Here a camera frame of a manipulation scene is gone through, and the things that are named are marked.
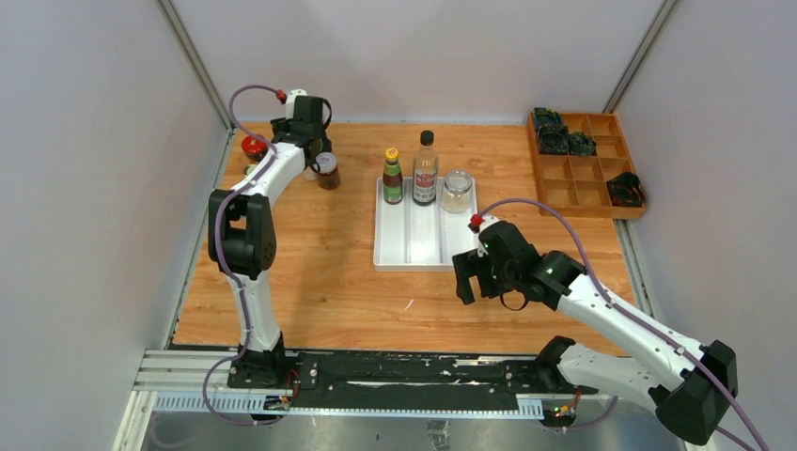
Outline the brown jar white lid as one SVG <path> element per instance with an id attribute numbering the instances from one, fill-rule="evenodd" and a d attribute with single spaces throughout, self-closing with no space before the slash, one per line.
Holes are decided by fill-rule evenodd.
<path id="1" fill-rule="evenodd" d="M 337 158 L 332 152 L 322 152 L 316 158 L 318 184 L 325 190 L 334 190 L 341 184 Z"/>

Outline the yellow-cap green bottle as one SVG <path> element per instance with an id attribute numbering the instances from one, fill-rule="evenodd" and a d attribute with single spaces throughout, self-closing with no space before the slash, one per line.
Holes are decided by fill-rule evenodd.
<path id="1" fill-rule="evenodd" d="M 382 182 L 383 200 L 390 205 L 399 204 L 403 198 L 403 176 L 396 148 L 388 148 L 384 152 Z"/>

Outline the black-cap clear sauce bottle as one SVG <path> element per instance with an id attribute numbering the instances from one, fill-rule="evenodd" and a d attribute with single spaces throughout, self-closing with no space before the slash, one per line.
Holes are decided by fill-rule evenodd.
<path id="1" fill-rule="evenodd" d="M 419 206 L 428 206 L 436 200 L 439 153 L 433 147 L 434 140 L 433 131 L 420 133 L 420 147 L 414 155 L 412 196 Z"/>

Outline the white-lid spice shaker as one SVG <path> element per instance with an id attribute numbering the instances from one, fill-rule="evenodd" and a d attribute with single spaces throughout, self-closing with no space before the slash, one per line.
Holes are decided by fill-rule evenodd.
<path id="1" fill-rule="evenodd" d="M 304 179 L 315 181 L 319 176 L 319 167 L 316 163 L 309 164 L 302 173 Z"/>

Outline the clear lidded glass jar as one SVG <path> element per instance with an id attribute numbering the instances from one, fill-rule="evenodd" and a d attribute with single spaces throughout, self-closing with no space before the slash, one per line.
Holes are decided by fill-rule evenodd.
<path id="1" fill-rule="evenodd" d="M 462 213 L 470 209 L 474 181 L 463 170 L 452 170 L 446 174 L 441 193 L 441 207 L 450 213 Z"/>

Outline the white divided plastic tray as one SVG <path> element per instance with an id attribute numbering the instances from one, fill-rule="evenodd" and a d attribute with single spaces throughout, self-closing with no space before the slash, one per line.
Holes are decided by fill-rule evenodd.
<path id="1" fill-rule="evenodd" d="M 452 257 L 477 247 L 468 228 L 477 199 L 463 212 L 412 200 L 412 180 L 403 181 L 403 199 L 391 205 L 383 198 L 383 180 L 375 179 L 373 266 L 378 272 L 452 272 Z"/>

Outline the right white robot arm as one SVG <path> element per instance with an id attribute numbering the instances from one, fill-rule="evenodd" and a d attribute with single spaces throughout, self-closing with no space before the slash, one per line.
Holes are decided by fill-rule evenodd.
<path id="1" fill-rule="evenodd" d="M 560 251 L 538 253 L 512 223 L 476 214 L 468 227 L 477 248 L 452 258 L 464 304 L 476 299 L 476 279 L 481 297 L 541 303 L 588 325 L 628 355 L 613 357 L 556 336 L 539 353 L 542 388 L 595 388 L 652 412 L 687 443 L 708 443 L 738 394 L 730 346 L 720 340 L 703 344 L 663 325 L 593 280 L 576 259 Z"/>

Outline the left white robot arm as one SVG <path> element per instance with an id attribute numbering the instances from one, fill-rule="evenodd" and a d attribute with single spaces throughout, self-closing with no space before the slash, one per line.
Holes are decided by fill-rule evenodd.
<path id="1" fill-rule="evenodd" d="M 237 389 L 275 388 L 289 374 L 270 282 L 277 251 L 273 205 L 292 180 L 316 171 L 318 155 L 332 148 L 328 100 L 301 89 L 275 96 L 286 114 L 272 120 L 273 140 L 249 132 L 243 142 L 259 163 L 232 189 L 215 190 L 209 198 L 209 256 L 233 290 L 242 328 L 227 379 Z"/>

